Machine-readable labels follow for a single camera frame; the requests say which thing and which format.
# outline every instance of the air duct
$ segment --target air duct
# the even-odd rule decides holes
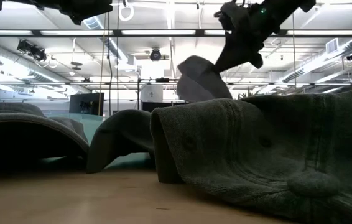
[[[342,57],[346,57],[352,54],[352,40],[347,42],[346,44],[338,47],[336,50],[332,52],[327,52],[326,50],[321,51],[320,53],[306,59],[303,63],[300,64],[299,68],[291,68],[290,70],[286,71],[281,78],[279,78],[276,83],[284,82],[287,83],[294,78],[297,78],[302,75],[306,75],[311,71],[314,71],[334,60]],[[267,93],[272,89],[276,88],[276,85],[268,85],[262,88],[259,92],[260,93]]]
[[[101,24],[97,16],[93,16],[89,19],[85,19],[83,23],[89,28],[89,29],[104,29],[104,26]],[[111,39],[111,38],[105,38],[104,40],[105,46],[109,49],[109,51],[115,55],[115,57],[118,55],[118,63],[128,63],[129,58],[126,56],[122,50],[116,45],[116,43]]]
[[[50,82],[69,82],[66,78],[63,78],[60,75],[44,68],[40,68],[35,63],[22,57],[20,58],[20,56],[2,48],[0,48],[0,65],[2,65],[7,72],[13,75],[33,75],[36,77],[43,77]],[[91,93],[89,89],[82,86],[72,86],[72,88],[80,93]]]

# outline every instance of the wooden table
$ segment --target wooden table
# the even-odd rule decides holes
[[[244,211],[188,185],[160,184],[145,162],[117,161],[99,174],[56,164],[0,176],[0,223],[290,222]]]

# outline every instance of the folded towel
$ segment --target folded towel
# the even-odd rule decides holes
[[[146,111],[123,110],[104,121],[93,136],[87,173],[100,172],[119,156],[134,152],[152,155],[154,143],[150,133],[150,115]]]
[[[26,103],[0,103],[0,165],[63,156],[86,158],[83,125],[68,118],[46,118]]]
[[[352,92],[155,109],[160,182],[302,223],[352,223]]]
[[[217,98],[230,98],[230,91],[219,73],[212,70],[214,65],[205,58],[192,55],[177,66],[182,73],[177,82],[180,99],[201,102]]]

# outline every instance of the ceiling light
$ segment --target ceiling light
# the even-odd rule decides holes
[[[32,35],[30,30],[0,30],[0,35]]]
[[[2,9],[35,9],[36,6],[30,4],[21,4],[17,2],[3,2]]]
[[[123,35],[194,35],[195,30],[124,30]]]
[[[288,31],[287,35],[352,35],[352,30],[295,30]]]
[[[103,35],[103,30],[43,30],[42,35]],[[105,31],[106,35],[113,35],[113,31]]]
[[[326,77],[317,80],[316,83],[325,82],[325,81],[331,80],[331,79],[333,79],[333,78],[336,78],[336,77],[338,77],[338,76],[339,76],[339,75],[337,75],[337,74],[334,74],[334,75],[327,75]]]
[[[224,35],[224,30],[206,30],[204,31],[205,35]]]
[[[333,89],[330,89],[330,90],[324,91],[323,93],[333,93],[334,91],[337,91],[337,90],[340,90],[340,89],[342,89],[342,87],[339,87],[339,88],[333,88]]]

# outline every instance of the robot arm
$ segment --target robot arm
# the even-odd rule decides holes
[[[272,34],[280,32],[280,25],[299,7],[308,12],[315,0],[264,0],[248,7],[236,5],[236,0],[224,4],[215,17],[226,31],[226,44],[214,72],[222,72],[237,65],[250,62],[256,68],[263,65],[259,51],[263,42]]]

